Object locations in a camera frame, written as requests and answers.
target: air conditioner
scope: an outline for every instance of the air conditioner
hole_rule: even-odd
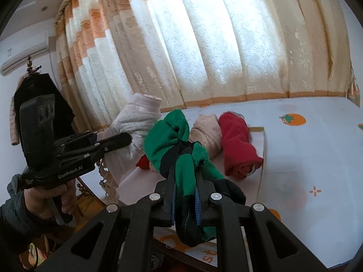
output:
[[[32,35],[26,40],[22,40],[10,46],[7,53],[3,54],[1,74],[7,75],[19,65],[27,61],[29,55],[32,57],[47,52],[49,49],[49,38],[47,32]]]

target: orange fruit print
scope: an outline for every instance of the orange fruit print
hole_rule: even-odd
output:
[[[277,210],[269,209],[269,211],[281,222],[281,216]]]
[[[280,116],[281,121],[289,126],[301,126],[306,123],[303,116],[297,113],[289,113],[284,116]]]

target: red cloth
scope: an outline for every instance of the red cloth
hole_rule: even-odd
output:
[[[142,170],[150,170],[150,162],[145,154],[143,156],[141,156],[141,158],[137,162],[136,166]]]
[[[263,158],[250,144],[250,133],[245,120],[232,112],[225,112],[219,118],[222,131],[224,173],[238,180],[245,179],[253,169],[261,167]]]

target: green and black garment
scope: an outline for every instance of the green and black garment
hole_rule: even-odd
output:
[[[176,201],[175,228],[180,240],[194,247],[216,237],[215,227],[200,227],[195,215],[195,171],[201,171],[205,180],[213,182],[216,192],[245,204],[241,189],[210,162],[206,149],[199,142],[189,142],[189,125],[180,109],[158,121],[145,139],[145,153],[159,173],[167,178],[175,166]]]

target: bed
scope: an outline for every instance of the bed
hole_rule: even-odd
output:
[[[273,210],[326,267],[352,259],[363,241],[361,110],[342,97],[257,100],[183,110],[190,127],[201,113],[219,116],[225,111],[241,113],[249,127],[265,129],[261,188],[257,198],[247,191],[247,203],[256,200]],[[98,173],[83,178],[90,188],[92,175]],[[121,182],[120,200],[134,203],[153,192],[162,179],[138,168]],[[249,179],[253,175],[241,184],[247,185]],[[155,237],[217,265],[213,242],[188,248],[170,228],[156,228]]]

